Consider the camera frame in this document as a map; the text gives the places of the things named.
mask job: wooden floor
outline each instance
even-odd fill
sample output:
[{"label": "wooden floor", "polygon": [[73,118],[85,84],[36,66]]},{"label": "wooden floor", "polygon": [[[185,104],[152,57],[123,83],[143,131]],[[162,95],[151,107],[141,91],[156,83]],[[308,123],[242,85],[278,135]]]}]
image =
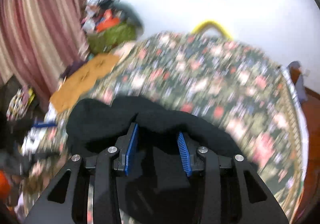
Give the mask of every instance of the wooden floor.
[{"label": "wooden floor", "polygon": [[301,223],[320,197],[320,100],[308,95],[302,110],[309,131],[309,158],[304,193],[294,221],[297,223]]}]

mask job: striped curtain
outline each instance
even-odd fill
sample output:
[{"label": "striped curtain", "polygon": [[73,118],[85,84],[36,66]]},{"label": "striped curtain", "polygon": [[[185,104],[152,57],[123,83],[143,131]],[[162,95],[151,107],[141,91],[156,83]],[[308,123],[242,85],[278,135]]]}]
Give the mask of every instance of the striped curtain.
[{"label": "striped curtain", "polygon": [[0,0],[0,83],[15,75],[42,107],[66,66],[86,55],[86,0]]}]

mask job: metal screw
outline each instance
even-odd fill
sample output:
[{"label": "metal screw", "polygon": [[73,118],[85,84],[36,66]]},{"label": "metal screw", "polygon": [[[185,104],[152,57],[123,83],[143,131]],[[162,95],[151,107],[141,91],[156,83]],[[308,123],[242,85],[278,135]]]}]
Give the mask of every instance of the metal screw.
[{"label": "metal screw", "polygon": [[74,161],[74,162],[76,162],[76,161],[79,161],[80,158],[81,158],[81,156],[79,156],[79,155],[73,155],[73,156],[71,157],[71,160]]},{"label": "metal screw", "polygon": [[237,161],[239,161],[239,162],[241,162],[241,161],[243,161],[243,156],[242,155],[236,155],[235,156],[235,159],[237,160]]},{"label": "metal screw", "polygon": [[206,147],[198,147],[198,151],[202,154],[206,153],[208,149]]},{"label": "metal screw", "polygon": [[109,147],[108,148],[109,153],[115,153],[115,152],[117,152],[117,150],[118,150],[118,148],[116,148],[116,147]]}]

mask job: bed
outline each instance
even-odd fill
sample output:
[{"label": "bed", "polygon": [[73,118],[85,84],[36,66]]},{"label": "bed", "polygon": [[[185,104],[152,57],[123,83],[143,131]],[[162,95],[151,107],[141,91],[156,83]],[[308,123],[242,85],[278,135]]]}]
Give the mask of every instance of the bed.
[{"label": "bed", "polygon": [[[163,32],[137,42],[121,62],[82,98],[111,104],[116,95],[143,95],[172,110],[200,116],[225,129],[281,205],[290,222],[299,206],[308,163],[308,132],[290,74],[256,48],[206,35]],[[57,116],[38,151],[55,150],[57,160],[34,166],[23,183],[26,214],[70,157],[66,123]],[[88,223],[92,223],[89,187]],[[123,223],[138,223],[121,211]]]}]

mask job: orange object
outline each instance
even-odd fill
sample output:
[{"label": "orange object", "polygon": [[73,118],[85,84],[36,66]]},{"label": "orange object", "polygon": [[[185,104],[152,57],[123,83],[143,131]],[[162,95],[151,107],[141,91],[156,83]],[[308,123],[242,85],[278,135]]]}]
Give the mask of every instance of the orange object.
[{"label": "orange object", "polygon": [[51,96],[50,102],[56,111],[61,113],[72,109],[80,95],[89,91],[97,79],[110,73],[118,61],[117,55],[98,54],[82,66]]},{"label": "orange object", "polygon": [[104,17],[106,20],[112,19],[112,10],[111,10],[111,9],[107,9],[107,10],[105,11],[105,13],[103,14],[103,17]]},{"label": "orange object", "polygon": [[5,200],[10,194],[10,184],[4,175],[3,171],[0,171],[0,200]]},{"label": "orange object", "polygon": [[103,30],[106,30],[110,27],[114,27],[117,24],[120,23],[120,19],[115,17],[112,18],[112,11],[111,9],[107,9],[105,11],[105,13],[103,14],[103,17],[105,18],[104,21],[100,22],[97,26],[96,26],[96,30],[98,33],[100,33]]},{"label": "orange object", "polygon": [[106,30],[106,29],[108,29],[110,27],[114,27],[119,23],[120,23],[120,19],[117,18],[117,17],[109,19],[109,20],[105,20],[103,22],[100,22],[96,26],[96,30],[97,30],[98,33],[100,33],[101,31]]}]

